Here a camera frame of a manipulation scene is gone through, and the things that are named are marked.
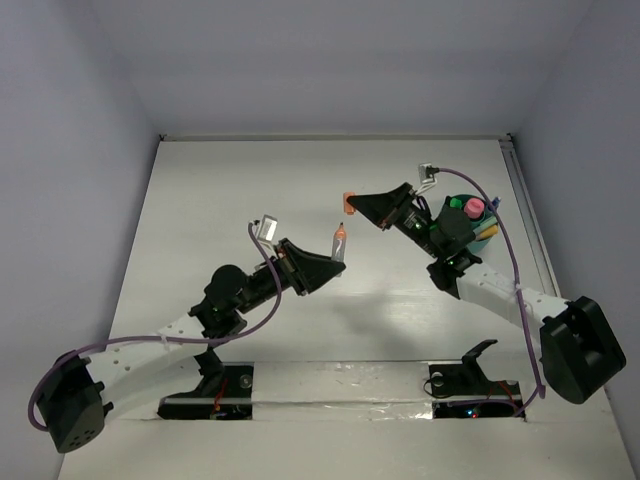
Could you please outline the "small orange eraser cap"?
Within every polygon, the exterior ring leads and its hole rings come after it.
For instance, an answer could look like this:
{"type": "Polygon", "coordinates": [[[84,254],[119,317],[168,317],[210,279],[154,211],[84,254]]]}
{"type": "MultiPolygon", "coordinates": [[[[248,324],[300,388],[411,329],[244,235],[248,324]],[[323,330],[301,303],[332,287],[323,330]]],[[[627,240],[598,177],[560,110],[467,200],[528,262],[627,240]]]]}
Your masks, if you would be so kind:
{"type": "Polygon", "coordinates": [[[343,194],[343,211],[346,215],[354,215],[356,209],[349,203],[349,199],[354,195],[353,192],[345,192],[343,194]]]}

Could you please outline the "orange tip clear pencil case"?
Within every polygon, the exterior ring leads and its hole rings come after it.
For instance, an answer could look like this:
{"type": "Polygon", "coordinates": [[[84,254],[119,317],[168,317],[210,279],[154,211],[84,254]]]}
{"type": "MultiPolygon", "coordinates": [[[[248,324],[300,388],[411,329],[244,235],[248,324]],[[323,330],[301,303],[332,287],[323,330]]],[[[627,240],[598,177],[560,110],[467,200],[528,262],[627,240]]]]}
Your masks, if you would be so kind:
{"type": "Polygon", "coordinates": [[[345,257],[347,234],[344,223],[341,222],[333,235],[331,258],[334,261],[343,262],[345,257]]]}

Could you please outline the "pink orange pencil-shaped case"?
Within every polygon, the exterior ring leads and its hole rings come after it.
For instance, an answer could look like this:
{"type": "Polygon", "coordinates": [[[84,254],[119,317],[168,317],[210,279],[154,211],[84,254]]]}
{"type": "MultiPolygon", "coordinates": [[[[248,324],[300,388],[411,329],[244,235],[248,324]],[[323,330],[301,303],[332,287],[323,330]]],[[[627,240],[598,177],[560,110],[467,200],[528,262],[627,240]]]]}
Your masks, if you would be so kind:
{"type": "Polygon", "coordinates": [[[477,241],[482,241],[482,240],[491,238],[491,237],[497,235],[498,233],[499,233],[499,227],[497,225],[493,225],[493,226],[487,228],[486,230],[480,232],[476,236],[476,240],[477,241]]]}

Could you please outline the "green pencil-shaped clear case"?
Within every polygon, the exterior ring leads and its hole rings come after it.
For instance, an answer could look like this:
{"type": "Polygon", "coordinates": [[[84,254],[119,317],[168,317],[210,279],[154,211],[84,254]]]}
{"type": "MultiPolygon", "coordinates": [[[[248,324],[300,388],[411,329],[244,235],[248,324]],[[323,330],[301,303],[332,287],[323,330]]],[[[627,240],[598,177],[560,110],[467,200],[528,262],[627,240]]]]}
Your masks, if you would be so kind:
{"type": "Polygon", "coordinates": [[[490,218],[488,218],[487,220],[485,220],[483,222],[483,226],[485,228],[491,227],[493,225],[496,225],[498,223],[498,220],[495,216],[491,216],[490,218]]]}

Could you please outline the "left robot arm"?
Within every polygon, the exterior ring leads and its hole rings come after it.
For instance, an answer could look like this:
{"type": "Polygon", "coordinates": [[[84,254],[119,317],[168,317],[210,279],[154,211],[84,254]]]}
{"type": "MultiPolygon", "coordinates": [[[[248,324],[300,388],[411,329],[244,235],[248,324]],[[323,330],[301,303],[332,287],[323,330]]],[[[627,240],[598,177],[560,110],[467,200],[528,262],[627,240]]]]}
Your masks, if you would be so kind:
{"type": "Polygon", "coordinates": [[[94,440],[112,420],[172,394],[162,373],[185,361],[186,397],[216,395],[224,365],[216,347],[256,332],[244,314],[267,301],[277,311],[283,293],[305,296],[338,277],[346,268],[346,243],[331,255],[302,250],[288,239],[274,255],[248,274],[232,264],[215,270],[203,299],[187,314],[156,332],[112,338],[59,357],[39,380],[28,401],[32,427],[50,435],[60,453],[70,453],[94,440]]]}

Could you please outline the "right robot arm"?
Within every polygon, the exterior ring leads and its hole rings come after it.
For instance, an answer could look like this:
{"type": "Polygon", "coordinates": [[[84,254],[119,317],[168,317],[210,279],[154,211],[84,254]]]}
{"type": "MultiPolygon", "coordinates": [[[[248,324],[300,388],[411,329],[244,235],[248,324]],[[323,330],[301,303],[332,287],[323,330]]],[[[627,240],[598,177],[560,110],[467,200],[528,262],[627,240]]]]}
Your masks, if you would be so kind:
{"type": "Polygon", "coordinates": [[[537,389],[550,387],[582,404],[626,367],[627,359],[600,305],[585,296],[566,300],[524,287],[520,273],[506,277],[470,250],[489,220],[475,196],[448,196],[433,215],[413,187],[379,194],[347,194],[344,202],[381,230],[395,228],[433,258],[427,271],[452,297],[521,327],[537,389]]]}

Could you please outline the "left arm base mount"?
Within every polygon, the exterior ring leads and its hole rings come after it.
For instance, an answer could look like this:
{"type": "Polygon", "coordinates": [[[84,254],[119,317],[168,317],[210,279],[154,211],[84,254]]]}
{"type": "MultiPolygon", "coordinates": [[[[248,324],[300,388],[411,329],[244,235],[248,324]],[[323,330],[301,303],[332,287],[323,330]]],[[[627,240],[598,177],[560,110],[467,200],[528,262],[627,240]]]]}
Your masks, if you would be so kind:
{"type": "Polygon", "coordinates": [[[251,420],[253,417],[253,363],[225,364],[212,349],[195,357],[201,379],[188,392],[160,400],[163,420],[251,420]]]}

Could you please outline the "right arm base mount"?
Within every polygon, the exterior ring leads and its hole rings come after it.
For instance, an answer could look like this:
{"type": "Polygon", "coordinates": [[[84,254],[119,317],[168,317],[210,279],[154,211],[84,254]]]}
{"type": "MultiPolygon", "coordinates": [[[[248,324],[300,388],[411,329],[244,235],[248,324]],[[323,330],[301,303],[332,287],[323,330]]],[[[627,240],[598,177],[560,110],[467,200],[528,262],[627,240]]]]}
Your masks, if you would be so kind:
{"type": "Polygon", "coordinates": [[[429,364],[423,391],[432,400],[434,419],[525,417],[519,383],[490,380],[478,363],[480,355],[496,343],[484,340],[459,360],[429,364]]]}

